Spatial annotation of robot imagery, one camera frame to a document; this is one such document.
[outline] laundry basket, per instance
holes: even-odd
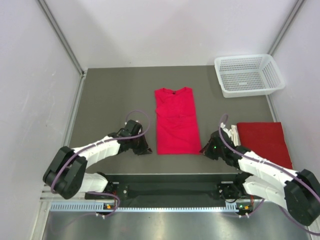
[[[214,67],[225,98],[269,95],[285,87],[269,54],[218,57]]]

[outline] gray table surface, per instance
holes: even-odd
[[[165,66],[89,69],[74,123],[70,146],[81,147],[102,139],[124,126],[127,113],[143,110],[151,119],[146,140],[153,154],[137,156],[132,151],[109,157],[89,167],[88,173],[107,174],[225,174],[236,170],[222,160],[202,155],[158,155],[156,149],[156,101],[160,88],[193,89],[202,146],[218,129],[224,113],[229,124],[272,122],[265,96],[224,98],[214,66]],[[146,118],[134,113],[144,127]]]
[[[102,220],[83,212],[50,212],[43,240],[310,240],[273,203],[250,218],[218,212],[118,212]]]

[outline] cable tray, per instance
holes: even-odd
[[[52,202],[51,212],[111,212],[111,209],[106,209],[106,203],[103,202]],[[237,204],[226,202],[225,206],[217,207],[119,207],[117,212],[124,213],[221,213],[238,212]]]

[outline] robotic arm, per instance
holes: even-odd
[[[106,176],[103,173],[85,173],[86,168],[129,149],[136,155],[150,154],[152,151],[145,136],[141,135],[142,130],[140,123],[129,120],[124,128],[100,141],[74,149],[63,146],[46,170],[43,181],[65,199],[72,198],[78,192],[111,193],[113,185],[108,184]],[[299,172],[271,163],[244,146],[236,146],[236,141],[228,133],[223,125],[221,135],[219,131],[212,133],[209,142],[200,151],[212,160],[221,158],[226,164],[242,171],[235,174],[232,183],[218,184],[220,197],[239,199],[255,195],[288,210],[300,224],[311,225],[320,215],[320,203],[303,184],[320,196],[320,184],[314,174],[306,169]]]
[[[75,153],[83,150],[68,164],[68,167],[63,170],[54,185],[54,190],[64,199],[70,199],[78,192],[104,192],[108,184],[108,180],[105,178],[104,174],[85,173],[86,168],[102,159],[118,155],[129,149],[132,149],[136,155],[152,153],[144,135],[133,139],[110,141],[110,139],[115,138],[136,136],[142,133],[142,130],[142,125],[139,122],[129,120],[125,127],[121,128],[118,132],[108,134],[103,139],[89,145],[74,149],[67,146],[61,147],[52,160],[49,168],[46,170],[43,181],[51,187],[58,172],[63,168],[66,162]]]
[[[304,226],[309,226],[320,215],[318,200],[293,177],[284,173],[289,172],[320,194],[320,184],[315,175],[304,169],[301,172],[284,167],[274,168],[270,161],[258,156],[244,146],[235,146],[228,136],[228,130],[222,125],[222,137],[232,149],[244,156],[234,153],[223,143],[219,131],[211,134],[207,145],[200,151],[210,159],[222,158],[226,164],[243,171],[236,175],[233,183],[221,183],[219,192],[221,198],[243,198],[255,195],[269,200],[288,210],[290,215]]]

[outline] cable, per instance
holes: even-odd
[[[240,218],[249,218],[255,211],[257,211],[259,208],[262,207],[262,204],[264,203],[264,201],[265,200],[262,199],[261,202],[258,204],[258,206],[256,206],[256,208],[252,212],[250,212],[250,213],[248,213],[246,215],[237,215],[237,214],[235,214],[235,215],[224,214],[224,215],[228,216],[228,217],[238,218],[238,219],[240,219]]]
[[[133,110],[131,112],[129,112],[127,114],[127,116],[125,117],[125,121],[127,122],[128,121],[128,117],[130,114],[132,113],[142,113],[146,116],[147,120],[148,120],[148,126],[146,128],[146,130],[138,135],[135,135],[135,136],[126,136],[126,137],[117,137],[117,138],[110,138],[110,139],[107,139],[105,141],[101,141],[101,142],[98,142],[96,145],[95,144],[92,144],[90,146],[87,146],[81,150],[79,150],[78,152],[76,152],[75,154],[73,154],[69,159],[68,161],[66,161],[66,163],[62,166],[62,168],[60,169],[60,171],[58,172],[58,174],[56,175],[55,179],[53,180],[52,182],[52,185],[51,185],[51,192],[53,194],[57,194],[57,192],[55,191],[55,185],[57,183],[57,180],[58,178],[61,176],[62,172],[66,169],[66,167],[69,165],[69,163],[75,159],[76,156],[78,156],[80,153],[88,150],[88,149],[91,149],[91,148],[94,148],[96,147],[97,145],[99,144],[103,144],[103,143],[107,143],[107,142],[110,142],[110,141],[116,141],[116,140],[129,140],[129,139],[135,139],[135,138],[139,138],[143,135],[145,135],[149,128],[150,128],[150,118],[149,116],[144,112],[144,111],[141,111],[141,110]],[[107,217],[110,217],[112,216],[113,214],[115,214],[116,210],[118,209],[118,207],[120,206],[120,198],[117,196],[117,195],[114,195],[114,194],[111,194],[111,193],[107,193],[107,192],[95,192],[95,191],[89,191],[87,192],[88,194],[94,194],[94,195],[102,195],[102,196],[109,196],[109,197],[113,197],[115,200],[117,200],[117,204],[116,206],[112,209],[112,211],[108,214],[108,215],[104,215],[105,218]],[[71,224],[73,224],[75,221],[77,221],[78,219],[82,218],[82,217],[85,217],[85,216],[89,216],[89,215],[96,215],[97,213],[95,212],[89,212],[89,213],[85,213],[85,214],[82,214],[78,217],[76,217],[75,219],[71,220],[67,225],[65,225],[62,229],[60,229],[59,231],[55,231],[53,230],[53,227],[52,227],[52,224],[50,224],[50,230],[52,231],[53,234],[55,235],[58,235],[59,233],[61,233],[63,230],[65,230],[67,227],[69,227]]]
[[[250,156],[246,156],[244,154],[242,154],[241,152],[238,152],[237,150],[233,149],[231,146],[229,146],[229,144],[226,142],[226,140],[224,139],[223,135],[222,135],[222,130],[221,130],[221,123],[225,124],[228,122],[228,114],[223,114],[222,117],[220,118],[220,121],[219,121],[219,126],[218,126],[218,131],[219,131],[219,136],[223,142],[223,144],[228,148],[230,149],[233,153],[235,154],[238,154],[239,156],[243,157],[243,158],[246,158],[246,159],[249,159],[251,161],[254,161],[256,163],[260,163],[260,160],[256,159],[256,158],[253,158],[253,157],[250,157]],[[315,199],[320,203],[320,197],[316,194],[316,192],[311,188],[309,187],[306,183],[304,183],[300,178],[296,177],[295,175],[293,175],[292,173],[288,172],[287,170],[285,170],[283,167],[281,166],[278,166],[272,162],[268,162],[268,161],[265,161],[261,164],[265,164],[265,165],[268,165],[268,166],[271,166],[275,169],[278,169],[280,171],[282,171],[283,173],[287,174],[289,177],[293,178],[294,180],[296,180],[299,184],[301,184],[303,187],[305,187],[314,197]],[[259,209],[259,207],[261,206],[261,204],[263,203],[263,201],[256,207],[256,209],[254,209],[249,215],[251,216],[255,211],[257,211]],[[294,224],[296,224],[298,227],[301,227],[301,224],[298,223],[296,220],[292,219],[292,218],[288,218],[291,222],[293,222]],[[305,230],[307,233],[311,234],[311,235],[315,235],[315,236],[320,236],[320,233],[318,232],[312,232],[312,231],[308,231],[306,230],[305,228],[302,228],[303,230]]]
[[[251,203],[251,205],[253,206],[254,205],[254,203],[255,203],[255,198],[254,198],[254,196],[250,196],[250,203]]]
[[[144,132],[142,132],[142,133],[140,133],[140,134],[138,134],[138,135],[135,135],[135,136],[125,136],[125,137],[109,138],[109,139],[107,139],[107,140],[98,142],[96,145],[95,145],[95,144],[92,144],[92,145],[89,145],[89,146],[87,146],[87,147],[85,147],[85,148],[82,148],[81,150],[77,151],[75,154],[73,154],[73,155],[68,159],[68,161],[66,161],[66,163],[62,166],[62,168],[60,169],[60,171],[58,172],[58,174],[57,174],[56,177],[54,178],[54,180],[53,180],[53,182],[52,182],[52,185],[51,185],[51,188],[50,188],[51,192],[52,192],[53,194],[57,194],[56,191],[55,191],[55,185],[56,185],[59,177],[61,176],[61,174],[63,173],[63,171],[67,168],[67,166],[72,162],[72,160],[74,160],[74,159],[76,158],[76,156],[78,156],[79,154],[81,154],[81,153],[83,153],[83,152],[85,152],[85,151],[87,151],[87,150],[89,150],[89,149],[91,149],[91,148],[94,148],[94,147],[96,147],[96,146],[99,145],[99,144],[103,144],[103,143],[107,143],[107,142],[111,142],[111,141],[116,141],[116,140],[136,139],[136,138],[139,138],[139,137],[145,135],[146,132],[148,132],[148,130],[149,130],[149,128],[150,128],[150,118],[149,118],[149,116],[148,116],[145,112],[143,112],[143,111],[141,111],[141,110],[131,111],[131,112],[128,113],[128,115],[126,116],[125,119],[126,119],[126,121],[127,121],[127,120],[128,120],[128,116],[129,116],[130,114],[132,114],[132,113],[135,113],[135,112],[144,114],[144,115],[146,116],[146,118],[148,119],[148,127],[146,128],[146,130],[145,130]]]
[[[112,211],[111,211],[108,215],[103,215],[104,218],[110,217],[110,216],[112,216],[113,214],[115,214],[116,210],[118,209],[118,207],[120,206],[120,203],[121,203],[120,198],[119,198],[117,195],[114,195],[114,194],[111,194],[111,193],[88,191],[88,194],[110,196],[110,197],[115,198],[115,200],[117,200],[116,206],[112,209]],[[87,213],[85,213],[85,214],[81,214],[80,216],[78,216],[78,217],[76,217],[75,219],[72,219],[70,222],[68,222],[68,223],[67,223],[62,229],[60,229],[59,231],[56,231],[56,230],[53,229],[52,221],[49,220],[49,221],[50,221],[50,222],[49,222],[50,230],[51,230],[51,232],[52,232],[54,235],[58,235],[58,234],[60,234],[61,232],[63,232],[67,227],[69,227],[71,224],[73,224],[74,222],[76,222],[77,220],[81,219],[82,217],[91,216],[91,215],[97,215],[97,213],[95,213],[95,212],[87,212]]]
[[[234,199],[233,201],[227,201],[226,198],[225,198],[225,196],[224,196],[224,192],[222,191],[220,194],[221,194],[222,199],[223,199],[224,201],[226,201],[227,203],[229,203],[229,204],[233,204],[233,203],[235,203],[235,202],[238,200],[238,198],[236,198],[236,199]]]

